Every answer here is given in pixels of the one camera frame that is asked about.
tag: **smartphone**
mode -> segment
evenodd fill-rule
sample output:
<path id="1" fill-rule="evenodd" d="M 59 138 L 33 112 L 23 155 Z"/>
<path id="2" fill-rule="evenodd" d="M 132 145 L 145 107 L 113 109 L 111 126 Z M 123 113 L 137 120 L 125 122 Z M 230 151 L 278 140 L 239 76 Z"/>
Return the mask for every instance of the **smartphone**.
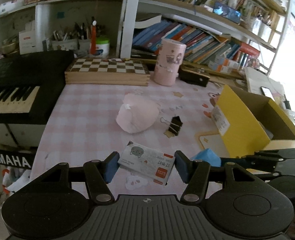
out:
<path id="1" fill-rule="evenodd" d="M 265 95 L 265 96 L 268 97 L 268 98 L 272 98 L 273 101 L 275 101 L 275 100 L 274 100 L 274 97 L 273 97 L 273 95 L 272 95 L 272 92 L 270 91 L 269 88 L 261 87 L 261 89 L 262 89 L 263 95 Z"/>

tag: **red label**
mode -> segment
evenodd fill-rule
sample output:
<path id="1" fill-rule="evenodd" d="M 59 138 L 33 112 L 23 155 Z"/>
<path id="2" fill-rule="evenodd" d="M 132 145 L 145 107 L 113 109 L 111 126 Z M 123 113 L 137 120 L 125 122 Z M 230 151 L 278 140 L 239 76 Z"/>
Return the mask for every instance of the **red label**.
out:
<path id="1" fill-rule="evenodd" d="M 165 156 L 165 157 L 168 157 L 168 158 L 173 158 L 172 155 L 168 155 L 168 154 L 166 154 L 166 153 L 164 153 L 164 156 Z"/>
<path id="2" fill-rule="evenodd" d="M 163 182 L 160 182 L 160 181 L 158 181 L 158 180 L 156 180 L 156 179 L 154 179 L 153 181 L 154 181 L 155 183 L 157 183 L 157 184 L 163 185 Z"/>
<path id="3" fill-rule="evenodd" d="M 159 167 L 155 173 L 155 176 L 165 179 L 166 174 L 167 174 L 167 170 Z"/>

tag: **yamaha keyboard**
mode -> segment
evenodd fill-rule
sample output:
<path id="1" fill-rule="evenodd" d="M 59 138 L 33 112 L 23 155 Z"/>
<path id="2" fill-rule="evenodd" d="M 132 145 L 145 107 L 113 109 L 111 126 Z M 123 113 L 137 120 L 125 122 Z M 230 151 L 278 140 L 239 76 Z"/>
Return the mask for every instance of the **yamaha keyboard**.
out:
<path id="1" fill-rule="evenodd" d="M 46 124 L 73 59 L 72 51 L 0 59 L 0 123 Z"/>

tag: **black binder clip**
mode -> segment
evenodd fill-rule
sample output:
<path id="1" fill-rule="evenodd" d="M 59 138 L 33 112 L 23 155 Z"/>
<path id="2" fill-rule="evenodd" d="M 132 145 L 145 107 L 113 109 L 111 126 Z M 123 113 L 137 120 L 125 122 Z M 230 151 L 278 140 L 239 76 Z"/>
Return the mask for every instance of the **black binder clip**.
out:
<path id="1" fill-rule="evenodd" d="M 168 130 L 173 133 L 175 136 L 178 136 L 178 133 L 180 132 L 180 129 L 183 125 L 183 123 L 181 122 L 181 119 L 179 116 L 174 116 L 171 120 L 171 122 L 169 122 L 168 120 L 166 120 L 164 117 L 161 117 L 161 123 L 169 123 L 169 128 Z"/>

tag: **yellow box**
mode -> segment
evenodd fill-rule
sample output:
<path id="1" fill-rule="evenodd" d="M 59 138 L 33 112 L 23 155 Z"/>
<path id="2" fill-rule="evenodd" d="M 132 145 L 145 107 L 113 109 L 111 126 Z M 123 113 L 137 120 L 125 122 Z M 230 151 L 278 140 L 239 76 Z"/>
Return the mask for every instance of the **yellow box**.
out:
<path id="1" fill-rule="evenodd" d="M 268 97 L 226 85 L 212 119 L 232 158 L 260 150 L 295 148 L 295 125 Z M 273 133 L 272 140 L 260 122 Z"/>

